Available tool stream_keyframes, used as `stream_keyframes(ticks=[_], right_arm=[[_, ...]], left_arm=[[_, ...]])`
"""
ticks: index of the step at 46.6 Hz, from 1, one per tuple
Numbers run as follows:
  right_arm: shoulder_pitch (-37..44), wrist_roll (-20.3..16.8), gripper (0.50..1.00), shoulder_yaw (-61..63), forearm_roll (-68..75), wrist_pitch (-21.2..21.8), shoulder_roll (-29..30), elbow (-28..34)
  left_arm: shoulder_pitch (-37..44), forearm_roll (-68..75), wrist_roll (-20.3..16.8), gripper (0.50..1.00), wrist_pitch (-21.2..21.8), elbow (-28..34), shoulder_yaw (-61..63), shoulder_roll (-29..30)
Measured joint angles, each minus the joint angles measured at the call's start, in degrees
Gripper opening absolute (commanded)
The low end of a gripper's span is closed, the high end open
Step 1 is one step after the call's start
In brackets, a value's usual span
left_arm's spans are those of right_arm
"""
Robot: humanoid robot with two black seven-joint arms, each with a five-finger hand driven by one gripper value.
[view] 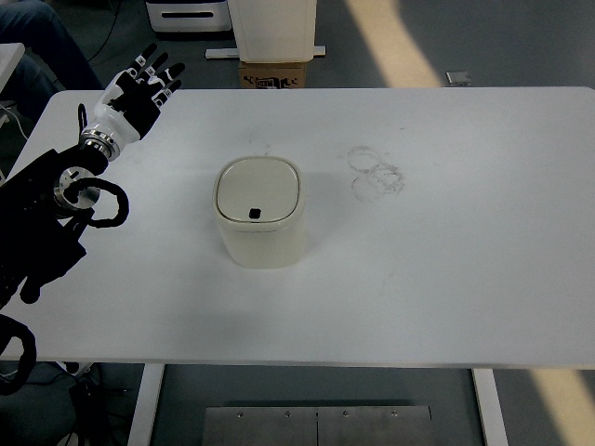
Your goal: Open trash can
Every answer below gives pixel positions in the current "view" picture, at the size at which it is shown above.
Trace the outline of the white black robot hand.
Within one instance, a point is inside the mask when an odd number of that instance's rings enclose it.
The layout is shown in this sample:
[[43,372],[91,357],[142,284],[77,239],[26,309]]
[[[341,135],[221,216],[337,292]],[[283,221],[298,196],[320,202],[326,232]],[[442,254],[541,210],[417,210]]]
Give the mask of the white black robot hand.
[[94,106],[93,120],[81,131],[84,145],[127,145],[143,139],[161,114],[161,108],[181,87],[179,76],[185,64],[176,63],[160,72],[168,54],[152,63],[148,59],[157,48],[150,43],[117,73]]

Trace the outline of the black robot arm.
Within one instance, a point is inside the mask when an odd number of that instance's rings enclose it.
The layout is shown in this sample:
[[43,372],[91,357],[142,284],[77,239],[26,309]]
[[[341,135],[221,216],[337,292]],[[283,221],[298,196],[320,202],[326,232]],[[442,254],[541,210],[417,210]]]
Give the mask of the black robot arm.
[[26,304],[42,287],[64,276],[86,250],[86,228],[122,225],[129,201],[119,186],[102,179],[124,148],[142,140],[164,104],[180,88],[182,62],[149,45],[102,92],[93,115],[77,110],[79,137],[64,151],[49,150],[1,187],[1,303],[13,295]]

